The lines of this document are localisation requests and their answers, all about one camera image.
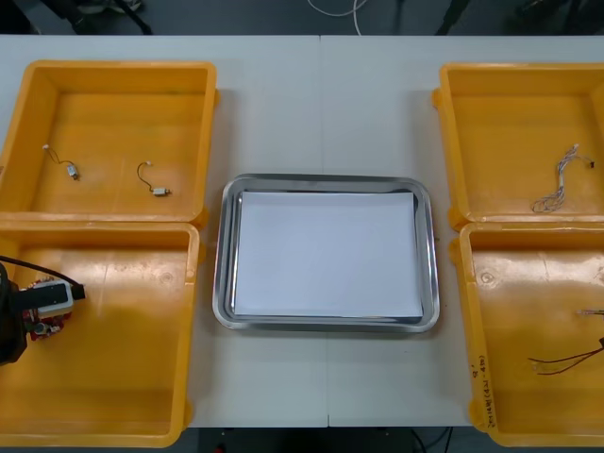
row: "stainless steel tray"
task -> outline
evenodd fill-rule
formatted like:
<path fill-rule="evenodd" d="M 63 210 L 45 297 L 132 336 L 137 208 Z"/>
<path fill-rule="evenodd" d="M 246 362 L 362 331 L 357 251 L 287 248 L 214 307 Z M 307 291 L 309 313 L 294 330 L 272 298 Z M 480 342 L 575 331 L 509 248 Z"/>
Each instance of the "stainless steel tray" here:
<path fill-rule="evenodd" d="M 244 192 L 413 193 L 418 286 L 423 315 L 417 318 L 241 315 L 235 312 L 238 247 Z M 408 178 L 318 175 L 241 175 L 223 192 L 213 310 L 229 328 L 323 331 L 424 332 L 440 313 L 432 215 L 426 189 Z"/>

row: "white paper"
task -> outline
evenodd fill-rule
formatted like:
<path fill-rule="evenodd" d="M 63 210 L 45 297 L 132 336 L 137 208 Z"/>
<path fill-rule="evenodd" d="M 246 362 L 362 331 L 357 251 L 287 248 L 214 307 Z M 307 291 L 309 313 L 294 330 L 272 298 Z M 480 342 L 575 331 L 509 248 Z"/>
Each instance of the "white paper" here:
<path fill-rule="evenodd" d="M 235 313 L 421 316 L 412 193 L 243 193 Z"/>

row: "white table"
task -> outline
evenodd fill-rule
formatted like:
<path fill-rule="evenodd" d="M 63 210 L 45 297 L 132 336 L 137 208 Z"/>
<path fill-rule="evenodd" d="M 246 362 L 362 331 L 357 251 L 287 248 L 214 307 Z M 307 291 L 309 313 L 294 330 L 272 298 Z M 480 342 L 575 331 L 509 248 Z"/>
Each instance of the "white table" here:
<path fill-rule="evenodd" d="M 0 139 L 35 59 L 198 59 L 218 68 L 209 257 L 195 316 L 193 427 L 468 424 L 448 190 L 430 91 L 446 61 L 594 61 L 601 38 L 0 37 Z M 441 320 L 415 337 L 237 332 L 211 312 L 219 198 L 240 173 L 409 176 L 429 190 Z"/>

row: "yellow plastic bin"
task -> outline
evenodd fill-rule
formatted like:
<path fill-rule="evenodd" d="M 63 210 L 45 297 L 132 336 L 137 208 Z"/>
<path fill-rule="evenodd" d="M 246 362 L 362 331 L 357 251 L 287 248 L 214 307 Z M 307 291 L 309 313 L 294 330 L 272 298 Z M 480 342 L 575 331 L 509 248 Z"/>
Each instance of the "yellow plastic bin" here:
<path fill-rule="evenodd" d="M 604 446 L 604 224 L 483 223 L 450 246 L 470 362 L 473 424 L 506 446 Z"/>
<path fill-rule="evenodd" d="M 0 445 L 167 446 L 186 427 L 198 231 L 0 222 L 0 255 L 83 283 L 58 335 L 0 368 Z M 20 287 L 42 273 L 7 265 Z"/>
<path fill-rule="evenodd" d="M 604 64 L 447 64 L 433 103 L 452 227 L 604 221 Z M 596 167 L 568 165 L 562 208 L 535 214 L 532 203 L 558 189 L 556 167 L 574 143 Z"/>
<path fill-rule="evenodd" d="M 208 62 L 36 61 L 0 161 L 0 218 L 203 226 L 211 123 Z M 78 181 L 42 150 L 72 161 Z M 153 196 L 137 177 L 172 191 Z"/>

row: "white wire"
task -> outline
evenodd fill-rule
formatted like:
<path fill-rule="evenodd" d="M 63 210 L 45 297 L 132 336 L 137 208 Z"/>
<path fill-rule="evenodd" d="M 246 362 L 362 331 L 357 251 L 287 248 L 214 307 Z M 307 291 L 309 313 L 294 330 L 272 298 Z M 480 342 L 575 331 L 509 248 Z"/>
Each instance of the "white wire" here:
<path fill-rule="evenodd" d="M 346 17 L 349 16 L 350 14 L 352 14 L 352 18 L 355 22 L 355 29 L 357 30 L 357 34 L 359 36 L 362 36 L 361 31 L 359 30 L 359 23 L 357 22 L 357 11 L 359 9 L 361 9 L 363 7 L 363 5 L 365 3 L 367 3 L 369 0 L 362 0 L 358 5 L 357 3 L 359 2 L 359 0 L 354 0 L 354 3 L 352 5 L 352 9 L 347 11 L 347 12 L 327 12 L 327 11 L 323 11 L 322 9 L 316 7 L 313 3 L 312 0 L 307 0 L 307 2 L 309 2 L 309 5 L 315 9 L 316 11 L 319 11 L 321 14 L 325 14 L 326 16 L 329 17 Z"/>
<path fill-rule="evenodd" d="M 352 20 L 355 23 L 355 30 L 357 30 L 357 35 L 362 36 L 361 31 L 359 30 L 359 23 L 357 22 L 357 2 L 359 0 L 355 0 L 352 4 Z"/>
<path fill-rule="evenodd" d="M 562 160 L 558 163 L 558 190 L 543 198 L 539 198 L 532 204 L 532 211 L 537 213 L 554 212 L 559 210 L 564 203 L 564 168 L 574 159 L 585 160 L 590 167 L 594 167 L 594 161 L 584 156 L 579 156 L 579 145 L 575 143 L 572 148 L 566 151 Z"/>

